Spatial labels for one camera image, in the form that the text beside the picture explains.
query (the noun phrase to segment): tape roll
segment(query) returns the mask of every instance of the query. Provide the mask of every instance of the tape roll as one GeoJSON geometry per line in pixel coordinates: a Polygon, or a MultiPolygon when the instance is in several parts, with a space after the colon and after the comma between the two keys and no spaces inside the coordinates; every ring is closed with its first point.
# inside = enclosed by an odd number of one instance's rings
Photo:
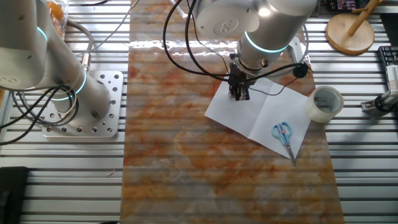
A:
{"type": "Polygon", "coordinates": [[[318,123],[328,123],[344,107],[341,94],[334,88],[323,86],[317,88],[305,105],[305,111],[311,120],[318,123]]]}

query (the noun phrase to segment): orange marble pattern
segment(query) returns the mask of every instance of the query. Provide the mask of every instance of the orange marble pattern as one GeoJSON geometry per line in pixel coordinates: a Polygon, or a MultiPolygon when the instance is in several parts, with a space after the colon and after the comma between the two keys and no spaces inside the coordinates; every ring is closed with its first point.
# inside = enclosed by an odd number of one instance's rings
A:
{"type": "MultiPolygon", "coordinates": [[[[344,223],[323,126],[310,125],[294,167],[206,118],[220,82],[185,73],[167,59],[160,40],[169,0],[140,4],[131,19],[121,223],[344,223]],[[145,23],[151,29],[143,29],[145,23]]],[[[168,45],[176,61],[194,69],[183,23],[176,13],[168,45]]],[[[236,40],[203,38],[225,59],[236,40]]],[[[194,43],[204,67],[225,71],[219,57],[194,43]]],[[[290,87],[305,95],[315,89],[313,77],[290,87]]]]}

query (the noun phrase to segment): wooden stand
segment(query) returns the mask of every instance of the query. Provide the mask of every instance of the wooden stand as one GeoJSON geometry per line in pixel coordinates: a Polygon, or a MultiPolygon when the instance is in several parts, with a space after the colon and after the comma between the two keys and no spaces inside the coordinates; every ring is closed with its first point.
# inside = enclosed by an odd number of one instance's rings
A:
{"type": "Polygon", "coordinates": [[[326,27],[329,43],[346,54],[365,53],[374,43],[374,30],[366,19],[380,2],[381,0],[371,0],[364,9],[353,10],[361,12],[359,16],[340,14],[331,18],[326,27]]]}

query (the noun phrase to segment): white paper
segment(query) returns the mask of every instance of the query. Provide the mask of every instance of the white paper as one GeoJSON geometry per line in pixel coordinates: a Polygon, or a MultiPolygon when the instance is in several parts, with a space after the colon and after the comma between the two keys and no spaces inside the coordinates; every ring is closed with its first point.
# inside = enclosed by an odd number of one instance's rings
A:
{"type": "MultiPolygon", "coordinates": [[[[252,88],[274,94],[283,86],[268,79],[260,79],[252,88]]],[[[290,146],[294,156],[297,157],[311,122],[305,112],[306,96],[290,88],[285,88],[278,96],[267,96],[249,90],[251,97],[249,101],[235,101],[229,96],[228,89],[228,83],[221,83],[205,116],[290,158],[282,141],[271,133],[276,124],[285,121],[292,127],[290,146]]]]}

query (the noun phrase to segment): wooden dowel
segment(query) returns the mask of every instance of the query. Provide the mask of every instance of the wooden dowel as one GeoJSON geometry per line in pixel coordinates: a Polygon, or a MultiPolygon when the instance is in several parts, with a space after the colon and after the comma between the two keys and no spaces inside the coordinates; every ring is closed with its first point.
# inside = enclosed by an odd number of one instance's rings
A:
{"type": "Polygon", "coordinates": [[[362,23],[370,16],[370,14],[373,12],[373,10],[378,6],[380,3],[380,0],[371,0],[368,5],[366,6],[366,11],[363,11],[360,13],[358,18],[355,20],[353,25],[349,28],[348,30],[348,35],[354,35],[355,32],[359,29],[359,27],[362,25],[362,23]]]}

